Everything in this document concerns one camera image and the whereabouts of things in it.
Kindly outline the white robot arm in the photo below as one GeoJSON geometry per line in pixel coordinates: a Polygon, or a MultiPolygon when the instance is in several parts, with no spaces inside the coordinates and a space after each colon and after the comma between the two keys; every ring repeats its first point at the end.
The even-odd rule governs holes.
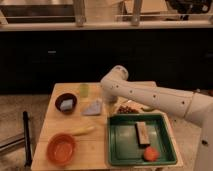
{"type": "Polygon", "coordinates": [[[194,171],[213,171],[213,97],[193,91],[140,85],[128,81],[121,65],[113,67],[100,81],[104,101],[116,103],[124,97],[137,103],[184,118],[201,128],[194,171]]]}

